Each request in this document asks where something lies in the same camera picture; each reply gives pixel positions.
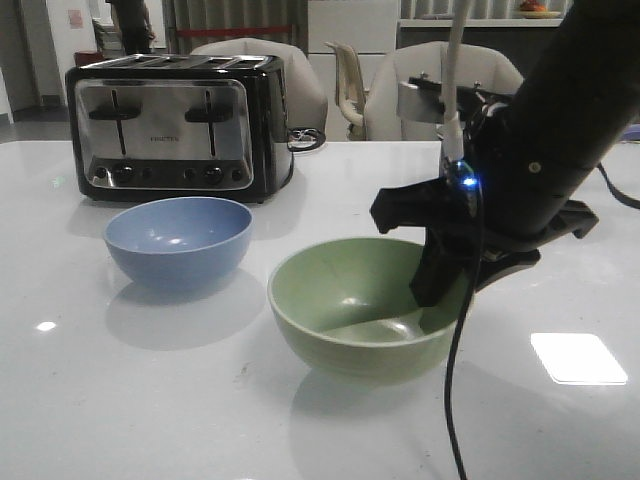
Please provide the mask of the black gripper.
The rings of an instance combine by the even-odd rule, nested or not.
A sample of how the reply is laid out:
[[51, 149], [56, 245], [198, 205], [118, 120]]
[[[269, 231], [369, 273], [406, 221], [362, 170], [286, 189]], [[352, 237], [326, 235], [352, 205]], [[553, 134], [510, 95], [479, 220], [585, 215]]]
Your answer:
[[470, 131], [463, 159], [435, 179], [380, 190], [371, 215], [382, 233], [427, 228], [410, 290], [420, 307], [432, 307], [470, 271], [475, 219], [486, 249], [500, 257], [481, 261], [475, 292], [535, 266], [538, 247], [569, 232], [584, 235], [597, 218], [571, 196], [598, 162], [599, 137], [587, 128], [516, 131], [504, 119], [486, 119]]

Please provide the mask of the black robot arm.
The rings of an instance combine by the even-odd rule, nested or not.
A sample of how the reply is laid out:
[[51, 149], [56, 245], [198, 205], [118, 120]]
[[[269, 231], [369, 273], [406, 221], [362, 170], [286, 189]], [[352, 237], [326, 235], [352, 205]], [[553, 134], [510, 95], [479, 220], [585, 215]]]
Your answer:
[[444, 144], [435, 179], [380, 190], [379, 231], [426, 230], [418, 305], [460, 277], [480, 290], [596, 224], [573, 193], [639, 112], [638, 48], [637, 2], [575, 2], [515, 94], [479, 104], [461, 144]]

